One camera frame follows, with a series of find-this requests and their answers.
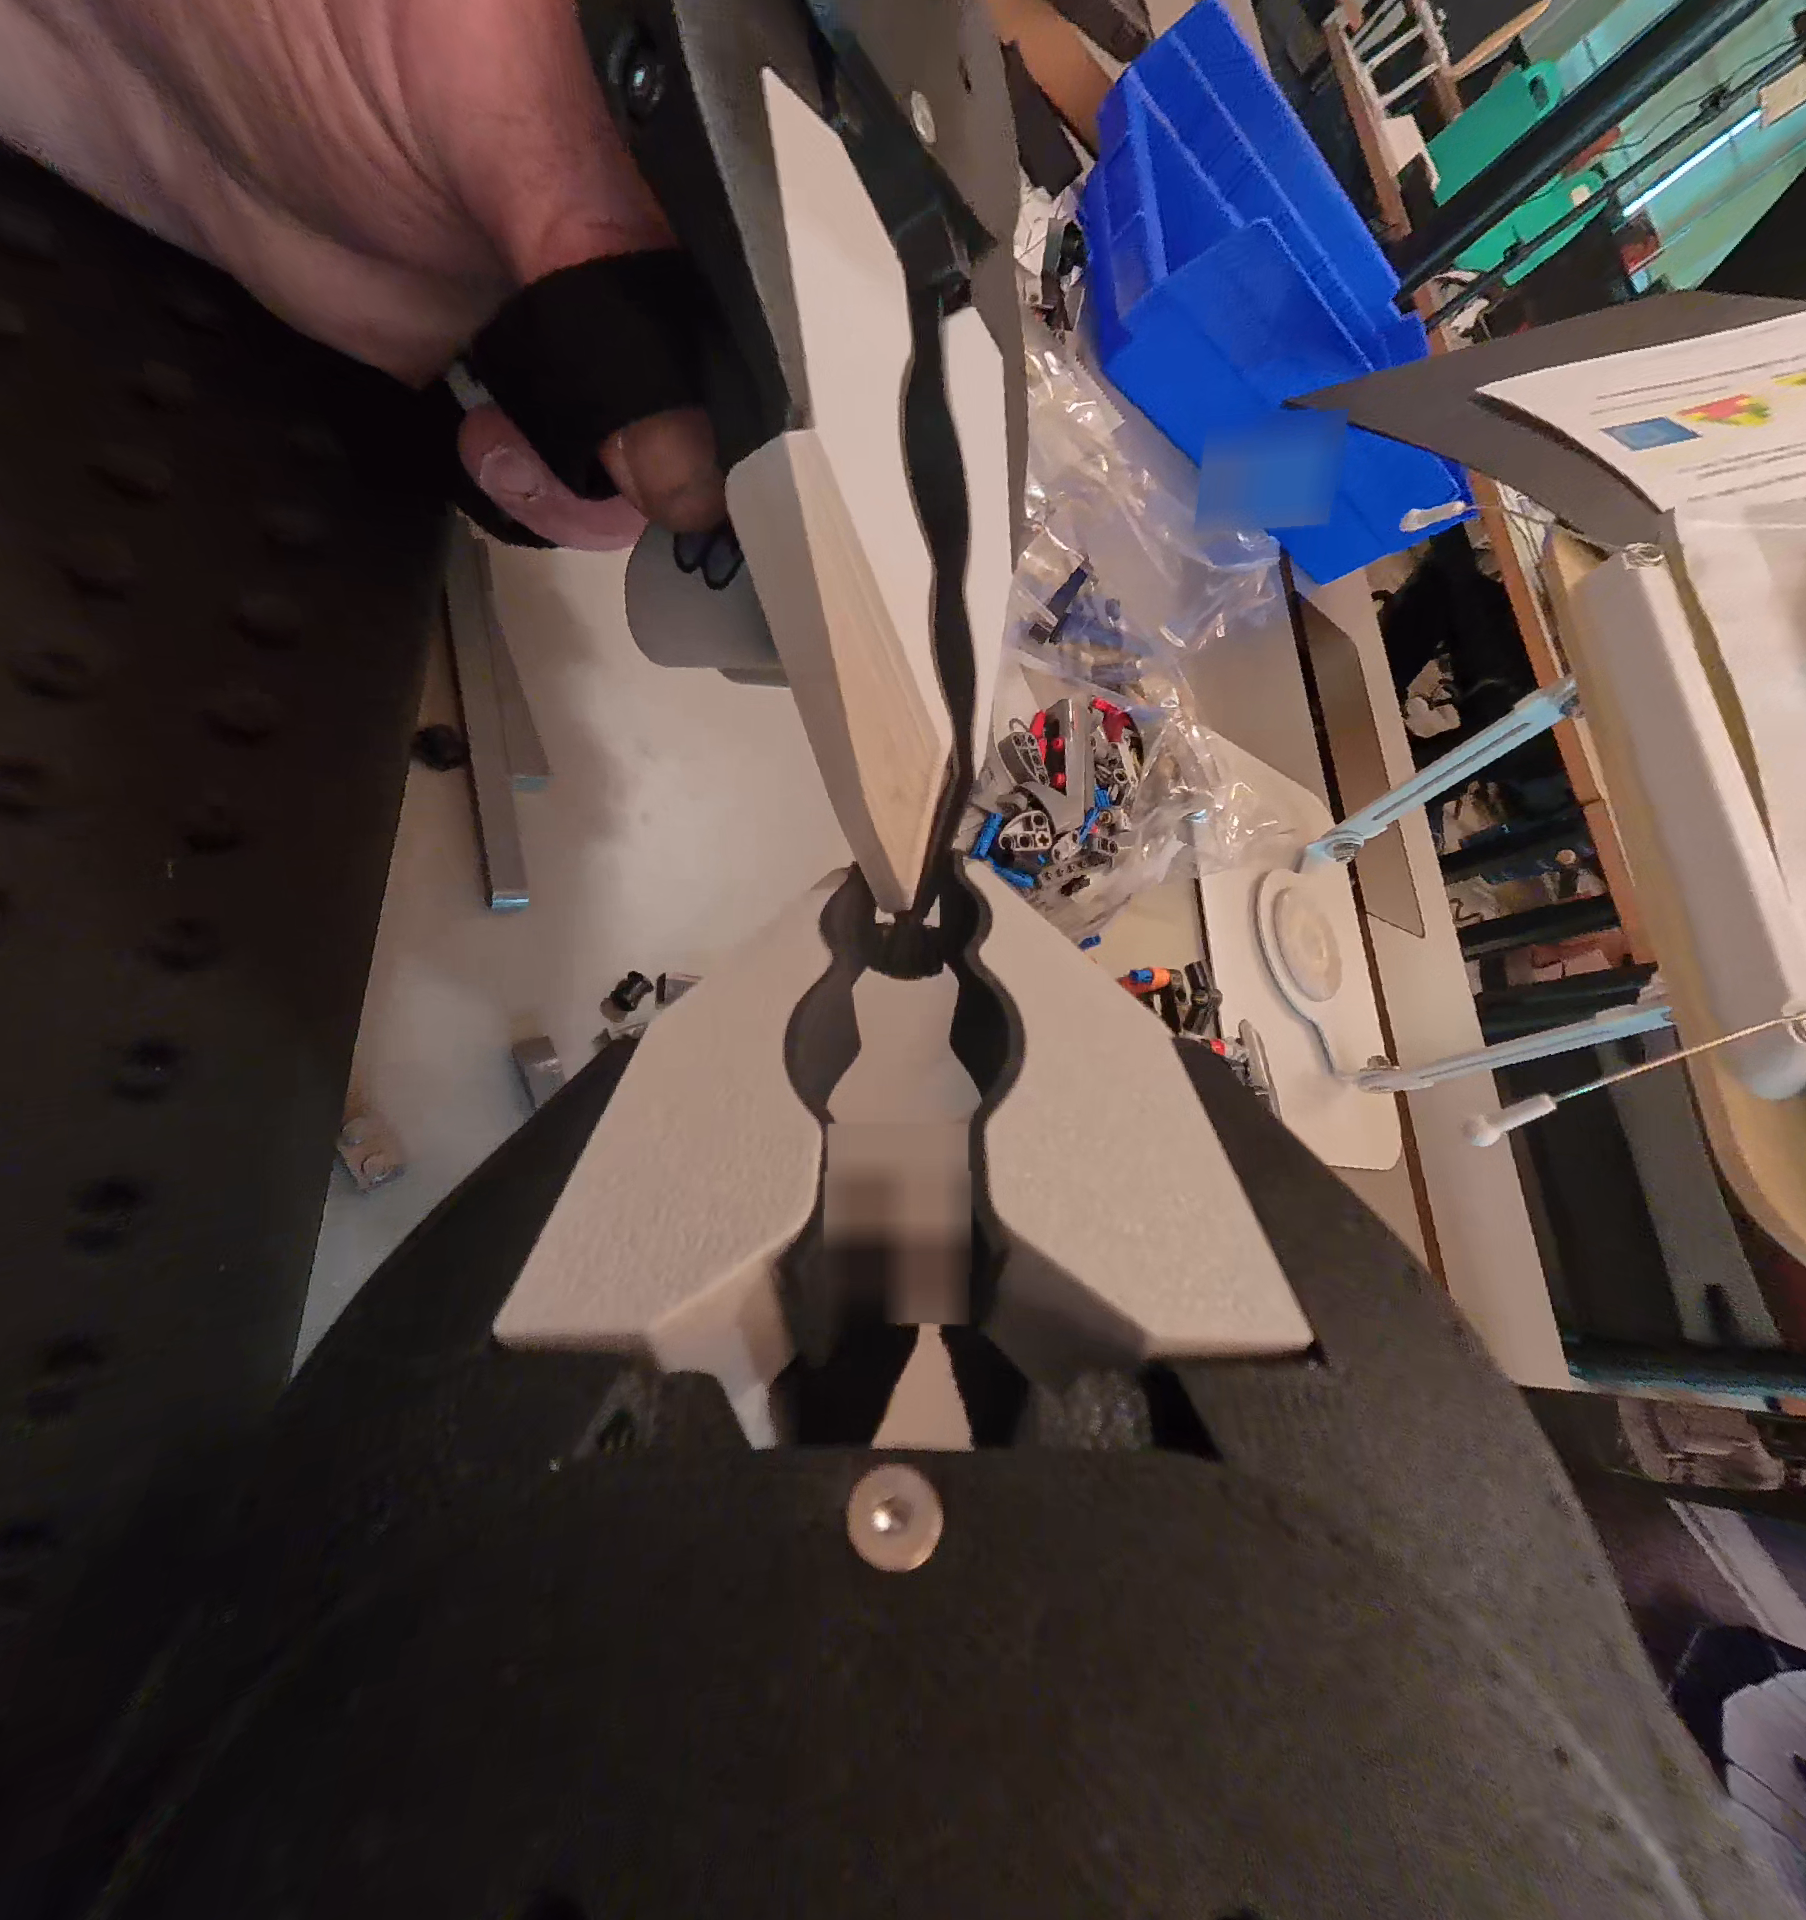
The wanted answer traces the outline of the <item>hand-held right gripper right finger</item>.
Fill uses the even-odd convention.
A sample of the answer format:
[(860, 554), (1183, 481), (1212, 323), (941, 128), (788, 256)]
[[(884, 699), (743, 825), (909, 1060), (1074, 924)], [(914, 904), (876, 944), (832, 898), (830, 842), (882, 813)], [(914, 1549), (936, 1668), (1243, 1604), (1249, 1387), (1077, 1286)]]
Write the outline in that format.
[(1314, 1365), (1314, 1327), (1191, 1074), (1191, 1048), (1006, 882), (942, 882), (975, 1087), (967, 1439), (1013, 1443), (1082, 1376)]

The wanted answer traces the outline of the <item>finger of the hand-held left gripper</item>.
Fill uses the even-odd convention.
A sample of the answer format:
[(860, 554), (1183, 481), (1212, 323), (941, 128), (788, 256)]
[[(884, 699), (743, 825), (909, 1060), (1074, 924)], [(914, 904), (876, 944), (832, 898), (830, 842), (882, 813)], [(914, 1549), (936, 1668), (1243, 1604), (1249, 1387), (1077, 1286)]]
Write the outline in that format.
[(956, 829), (988, 742), (1021, 497), (1011, 458), (1020, 378), (974, 308), (916, 308), (916, 528), (931, 566), (916, 609), (926, 729), (916, 912), (935, 915)]
[(809, 421), (741, 459), (733, 527), (842, 833), (880, 908), (916, 901), (956, 744), (935, 563), (904, 451), (914, 358), (901, 260), (842, 144), (761, 72)]

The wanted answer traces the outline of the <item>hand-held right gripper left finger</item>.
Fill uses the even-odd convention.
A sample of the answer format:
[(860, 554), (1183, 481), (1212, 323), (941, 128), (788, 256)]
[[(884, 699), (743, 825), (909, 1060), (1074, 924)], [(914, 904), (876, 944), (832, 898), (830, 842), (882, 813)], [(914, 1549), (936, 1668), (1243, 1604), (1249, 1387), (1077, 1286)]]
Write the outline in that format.
[(714, 1379), (751, 1443), (874, 1441), (905, 1368), (905, 1130), (832, 1116), (872, 896), (823, 873), (656, 1012), (494, 1318)]

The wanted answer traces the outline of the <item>clear bag of small lego parts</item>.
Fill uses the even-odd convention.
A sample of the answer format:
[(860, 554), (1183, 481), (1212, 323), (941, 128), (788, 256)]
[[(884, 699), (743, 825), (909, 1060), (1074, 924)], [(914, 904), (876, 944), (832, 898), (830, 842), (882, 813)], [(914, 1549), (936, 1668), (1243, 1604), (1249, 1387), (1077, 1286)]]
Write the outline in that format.
[(1279, 554), (1261, 533), (1197, 527), (1197, 476), (1069, 342), (1025, 317), (1024, 536), (994, 711), (1063, 683), (1180, 704), (1230, 731), (1288, 632)]

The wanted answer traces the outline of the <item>lego car model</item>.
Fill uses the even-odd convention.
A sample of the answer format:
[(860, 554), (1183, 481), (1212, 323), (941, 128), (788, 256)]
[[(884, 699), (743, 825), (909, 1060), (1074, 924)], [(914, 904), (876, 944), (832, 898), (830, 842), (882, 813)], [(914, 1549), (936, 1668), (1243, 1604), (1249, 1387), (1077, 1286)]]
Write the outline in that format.
[(1226, 1028), (1221, 995), (1207, 961), (1192, 959), (1183, 967), (1125, 967), (1118, 982), (1152, 1009), (1176, 1037), (1221, 1058), (1274, 1116), (1282, 1114), (1268, 1046), (1251, 1022)]

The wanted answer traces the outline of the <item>long grey lego beam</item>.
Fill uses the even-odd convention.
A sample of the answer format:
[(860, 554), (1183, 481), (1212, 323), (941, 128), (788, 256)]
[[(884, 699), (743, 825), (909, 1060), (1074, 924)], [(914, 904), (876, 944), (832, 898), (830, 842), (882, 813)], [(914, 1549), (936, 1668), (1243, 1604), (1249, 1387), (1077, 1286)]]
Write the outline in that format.
[(452, 515), (443, 554), (443, 621), (463, 724), (482, 896), (492, 911), (517, 912), (528, 907), (528, 876), (517, 825), (494, 618), (485, 542), (461, 515)]

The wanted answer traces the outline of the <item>clear bag of lego liftarms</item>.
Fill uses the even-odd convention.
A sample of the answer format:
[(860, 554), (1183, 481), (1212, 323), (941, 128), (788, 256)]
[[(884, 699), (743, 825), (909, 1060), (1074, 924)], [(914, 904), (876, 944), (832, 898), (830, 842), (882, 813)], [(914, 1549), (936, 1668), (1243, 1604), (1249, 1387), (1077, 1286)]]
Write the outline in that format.
[(958, 854), (1077, 944), (1133, 898), (1240, 859), (1221, 744), (1178, 706), (1072, 690), (1001, 711)]

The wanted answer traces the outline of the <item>lego instruction booklet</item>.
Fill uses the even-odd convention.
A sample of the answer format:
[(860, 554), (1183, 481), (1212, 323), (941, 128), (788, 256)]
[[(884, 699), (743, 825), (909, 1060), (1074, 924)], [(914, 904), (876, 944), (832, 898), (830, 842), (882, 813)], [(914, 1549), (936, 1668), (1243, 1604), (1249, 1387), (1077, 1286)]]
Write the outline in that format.
[(1782, 846), (1806, 856), (1806, 308), (1483, 385), (1673, 533)]

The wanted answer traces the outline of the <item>person's left hand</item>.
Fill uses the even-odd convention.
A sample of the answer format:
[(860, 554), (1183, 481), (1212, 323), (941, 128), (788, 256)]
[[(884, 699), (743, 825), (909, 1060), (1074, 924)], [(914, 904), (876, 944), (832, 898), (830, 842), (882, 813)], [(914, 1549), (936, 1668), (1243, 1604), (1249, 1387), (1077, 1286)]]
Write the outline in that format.
[(421, 391), (519, 291), (676, 244), (573, 3), (0, 2), (0, 140)]

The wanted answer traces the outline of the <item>blue plastic bin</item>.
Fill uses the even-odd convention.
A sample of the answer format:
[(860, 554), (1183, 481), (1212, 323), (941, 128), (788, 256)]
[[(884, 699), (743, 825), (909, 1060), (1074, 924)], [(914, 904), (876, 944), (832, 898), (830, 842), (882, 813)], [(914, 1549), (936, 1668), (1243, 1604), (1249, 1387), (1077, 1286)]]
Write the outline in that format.
[(1100, 368), (1199, 472), (1207, 541), (1317, 585), (1475, 515), (1465, 468), (1309, 395), (1429, 358), (1422, 317), (1254, 46), (1195, 3), (1112, 86), (1082, 227)]

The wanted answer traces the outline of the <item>black steel column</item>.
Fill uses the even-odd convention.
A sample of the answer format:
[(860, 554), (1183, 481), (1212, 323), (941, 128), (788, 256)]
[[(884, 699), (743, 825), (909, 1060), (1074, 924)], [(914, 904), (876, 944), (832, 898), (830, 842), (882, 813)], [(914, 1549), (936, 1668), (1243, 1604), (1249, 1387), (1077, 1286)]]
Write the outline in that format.
[(1673, 3), (1642, 33), (1631, 37), (1614, 56), (1599, 65), (1588, 82), (1575, 88), (1530, 131), (1466, 180), (1436, 212), (1391, 245), (1399, 283), (1393, 304), (1399, 312), (1415, 312), (1422, 324), (1436, 328), (1473, 299), (1492, 299), (1527, 269), (1553, 253), (1559, 241), (1578, 234), (1599, 212), (1612, 207), (1619, 196), (1697, 131), (1720, 116), (1740, 116), (1771, 82), (1799, 65), (1801, 56), (1794, 37), (1771, 47), (1769, 56), (1744, 65), (1732, 80), (1710, 82), (1680, 121), (1663, 124), (1661, 140), (1643, 148), (1637, 158), (1599, 180), (1586, 202), (1571, 203), (1545, 229), (1509, 247), (1492, 267), (1453, 291), (1443, 302), (1432, 296), (1443, 275), (1463, 267), (1463, 256), (1479, 245), (1494, 229), (1505, 225), (1549, 183), (1578, 168), (1578, 156), (1607, 131), (1617, 131), (1622, 121), (1651, 96), (1683, 79), (1718, 43), (1763, 12), (1758, 2), (1683, 2)]

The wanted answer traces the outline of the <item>white book stand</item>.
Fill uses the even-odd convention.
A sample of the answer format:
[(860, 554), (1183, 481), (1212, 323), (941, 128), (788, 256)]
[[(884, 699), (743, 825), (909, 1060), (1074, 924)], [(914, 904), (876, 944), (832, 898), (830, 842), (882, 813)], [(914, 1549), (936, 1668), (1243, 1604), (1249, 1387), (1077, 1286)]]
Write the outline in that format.
[(1737, 751), (1707, 626), (1659, 546), (1551, 536), (1542, 573), (1707, 1142), (1806, 1266), (1806, 911)]

